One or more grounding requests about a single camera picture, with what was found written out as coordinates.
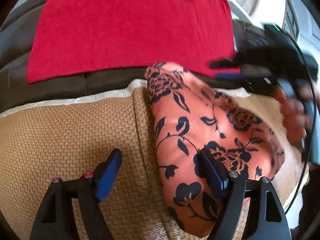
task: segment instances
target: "hand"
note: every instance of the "hand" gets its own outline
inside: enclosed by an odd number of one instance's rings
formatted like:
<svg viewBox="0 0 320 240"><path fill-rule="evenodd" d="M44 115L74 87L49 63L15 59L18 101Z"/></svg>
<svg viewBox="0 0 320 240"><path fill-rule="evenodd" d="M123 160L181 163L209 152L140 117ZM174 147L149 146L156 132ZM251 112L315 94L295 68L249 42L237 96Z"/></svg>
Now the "hand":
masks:
<svg viewBox="0 0 320 240"><path fill-rule="evenodd" d="M313 82L313 87L317 105L320 106L320 94L315 82ZM301 87L299 94L301 99L313 101L310 85ZM312 117L304 113L303 105L299 100L288 99L281 87L276 87L275 98L281 104L280 112L284 116L283 126L287 130L288 141L293 145L297 145L301 139L306 137L305 129L312 127Z"/></svg>

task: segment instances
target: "white wall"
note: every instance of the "white wall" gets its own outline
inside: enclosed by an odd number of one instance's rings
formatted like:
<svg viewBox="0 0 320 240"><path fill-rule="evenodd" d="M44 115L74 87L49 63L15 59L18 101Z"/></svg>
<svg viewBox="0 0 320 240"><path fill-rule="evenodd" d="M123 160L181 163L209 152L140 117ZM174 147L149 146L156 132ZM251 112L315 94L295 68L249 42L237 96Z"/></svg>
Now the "white wall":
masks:
<svg viewBox="0 0 320 240"><path fill-rule="evenodd" d="M260 0L254 20L262 23L276 23L282 27L286 0Z"/></svg>
<svg viewBox="0 0 320 240"><path fill-rule="evenodd" d="M290 1L300 29L297 44L303 52L311 54L320 65L320 29L301 0ZM276 23L282 27L285 5L286 0L260 0L253 19L262 23Z"/></svg>

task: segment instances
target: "pillow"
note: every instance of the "pillow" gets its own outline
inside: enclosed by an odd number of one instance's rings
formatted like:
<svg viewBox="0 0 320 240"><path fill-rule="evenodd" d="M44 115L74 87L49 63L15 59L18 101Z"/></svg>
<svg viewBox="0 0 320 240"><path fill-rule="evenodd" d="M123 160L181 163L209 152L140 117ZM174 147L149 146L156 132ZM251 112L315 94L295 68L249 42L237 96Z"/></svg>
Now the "pillow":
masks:
<svg viewBox="0 0 320 240"><path fill-rule="evenodd" d="M256 180L273 179L284 151L262 119L181 66L159 63L145 78L165 203L181 229L204 237L223 203L211 194L198 151L206 147L229 171Z"/></svg>

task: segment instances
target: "black cord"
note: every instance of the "black cord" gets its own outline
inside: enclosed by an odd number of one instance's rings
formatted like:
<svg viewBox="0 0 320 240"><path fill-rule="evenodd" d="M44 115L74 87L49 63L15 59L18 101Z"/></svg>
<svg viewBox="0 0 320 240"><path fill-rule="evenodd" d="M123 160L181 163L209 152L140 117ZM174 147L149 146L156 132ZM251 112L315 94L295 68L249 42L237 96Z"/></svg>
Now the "black cord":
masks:
<svg viewBox="0 0 320 240"><path fill-rule="evenodd" d="M292 42L294 43L294 45L296 46L298 52L300 53L302 59L303 59L303 62L304 62L304 65L306 66L306 70L307 70L307 74L308 74L308 82L310 84L310 87L311 87L311 91L312 91L312 97L313 97L313 106L314 106L314 115L313 115L313 124L312 124L312 130L311 130L311 140L312 140L312 137L313 137L313 133L316 129L316 110L317 110L317 101L316 101L316 94L315 94L315 90L313 88L313 84L312 84L312 78L311 78L311 74L310 74L310 70L308 68L308 65L305 61L305 58L303 56L303 53L301 51L301 49L299 48L299 46L297 45L296 41L290 36L288 35L288 37L292 40ZM300 189L300 186L302 184L302 180L303 180L303 176L304 176L304 173L306 172L306 169L307 169L307 166L308 166L308 162L309 162L309 159L310 159L310 154L311 154L311 147L309 147L309 150L308 150L308 155L307 155L307 158L304 162L304 166L303 166L303 170L302 170L302 174L301 174L301 177L300 177L300 180L299 180L299 183L298 183L298 187L297 187L297 190L296 192L294 193L294 196L293 196L293 199L291 200L290 202L290 205L289 207L287 208L287 210L285 211L285 214L288 213L289 209L292 207L293 205L293 202L295 201L298 193L299 193L299 189Z"/></svg>

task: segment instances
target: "red cloth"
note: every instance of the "red cloth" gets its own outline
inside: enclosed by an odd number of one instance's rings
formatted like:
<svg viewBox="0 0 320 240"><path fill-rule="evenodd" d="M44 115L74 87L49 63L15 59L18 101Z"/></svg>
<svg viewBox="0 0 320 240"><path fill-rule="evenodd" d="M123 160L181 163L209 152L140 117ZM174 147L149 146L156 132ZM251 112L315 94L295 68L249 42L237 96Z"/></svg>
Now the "red cloth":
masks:
<svg viewBox="0 0 320 240"><path fill-rule="evenodd" d="M214 76L208 62L233 55L227 0L48 0L27 80L164 61Z"/></svg>

